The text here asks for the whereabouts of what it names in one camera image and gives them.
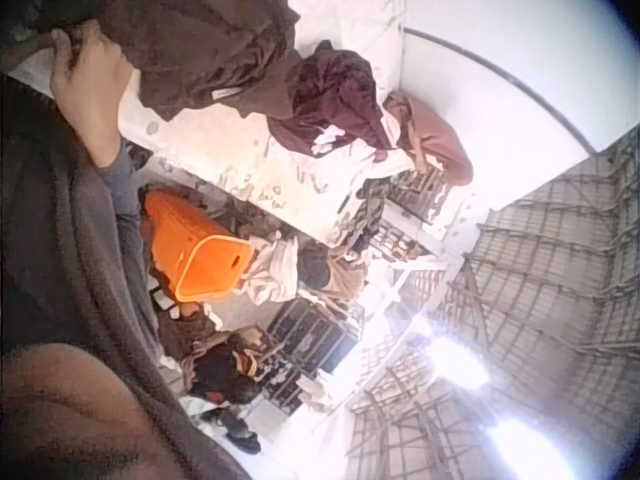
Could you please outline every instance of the finger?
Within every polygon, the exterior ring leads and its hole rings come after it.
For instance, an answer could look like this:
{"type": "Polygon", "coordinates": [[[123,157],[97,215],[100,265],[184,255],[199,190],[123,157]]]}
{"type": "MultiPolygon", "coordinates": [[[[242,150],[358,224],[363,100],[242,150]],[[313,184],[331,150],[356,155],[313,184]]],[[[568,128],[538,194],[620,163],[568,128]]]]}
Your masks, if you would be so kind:
{"type": "Polygon", "coordinates": [[[82,46],[95,45],[102,41],[102,31],[97,20],[88,20],[82,24],[82,46]]]}
{"type": "Polygon", "coordinates": [[[71,40],[62,30],[51,32],[53,39],[54,57],[51,73],[51,86],[58,87],[69,78],[69,61],[71,60],[71,40]]]}

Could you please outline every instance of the person with dark hair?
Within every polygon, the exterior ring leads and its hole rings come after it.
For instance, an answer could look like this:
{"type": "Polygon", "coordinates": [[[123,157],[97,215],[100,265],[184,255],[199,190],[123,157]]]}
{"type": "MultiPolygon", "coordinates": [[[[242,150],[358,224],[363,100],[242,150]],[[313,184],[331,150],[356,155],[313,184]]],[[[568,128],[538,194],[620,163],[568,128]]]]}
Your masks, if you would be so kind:
{"type": "Polygon", "coordinates": [[[249,480],[163,381],[118,108],[132,67],[96,21],[55,30],[55,104],[2,77],[1,478],[249,480]]]}

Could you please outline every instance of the white wall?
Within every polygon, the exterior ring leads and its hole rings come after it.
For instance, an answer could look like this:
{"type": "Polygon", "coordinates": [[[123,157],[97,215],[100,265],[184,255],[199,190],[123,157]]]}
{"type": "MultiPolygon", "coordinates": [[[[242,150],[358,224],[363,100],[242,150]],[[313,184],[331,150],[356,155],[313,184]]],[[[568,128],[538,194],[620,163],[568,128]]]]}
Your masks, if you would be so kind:
{"type": "MultiPolygon", "coordinates": [[[[406,26],[476,53],[565,115],[597,149],[640,121],[638,47],[598,0],[407,0],[406,26]]],[[[450,50],[405,35],[402,88],[458,131],[474,187],[501,208],[587,157],[533,100],[450,50]]]]}

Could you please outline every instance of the bright light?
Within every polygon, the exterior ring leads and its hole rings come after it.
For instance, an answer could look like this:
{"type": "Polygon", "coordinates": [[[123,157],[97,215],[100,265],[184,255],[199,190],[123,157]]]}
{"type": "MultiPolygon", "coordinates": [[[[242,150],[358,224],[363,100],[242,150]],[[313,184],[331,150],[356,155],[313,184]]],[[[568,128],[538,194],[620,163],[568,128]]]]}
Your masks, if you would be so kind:
{"type": "Polygon", "coordinates": [[[553,444],[517,420],[499,424],[489,435],[519,480],[573,480],[569,465],[553,444]]]}
{"type": "Polygon", "coordinates": [[[416,315],[411,320],[411,330],[416,333],[419,333],[425,338],[429,338],[433,334],[433,330],[431,330],[431,325],[429,325],[429,320],[427,320],[422,315],[416,315]]]}
{"type": "Polygon", "coordinates": [[[462,388],[475,390],[489,381],[489,374],[480,360],[448,338],[435,338],[429,347],[429,356],[437,375],[442,375],[462,388]]]}

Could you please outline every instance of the hand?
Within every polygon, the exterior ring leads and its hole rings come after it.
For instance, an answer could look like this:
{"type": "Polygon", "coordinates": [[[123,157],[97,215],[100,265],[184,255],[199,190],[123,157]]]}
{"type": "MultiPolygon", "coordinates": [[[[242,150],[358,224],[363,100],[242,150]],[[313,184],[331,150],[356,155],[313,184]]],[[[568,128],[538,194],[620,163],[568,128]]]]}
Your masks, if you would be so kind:
{"type": "Polygon", "coordinates": [[[51,92],[93,163],[106,168],[120,150],[118,107],[133,68],[96,20],[85,22],[81,30],[82,48],[72,69],[69,36],[62,30],[51,32],[55,49],[51,92]]]}

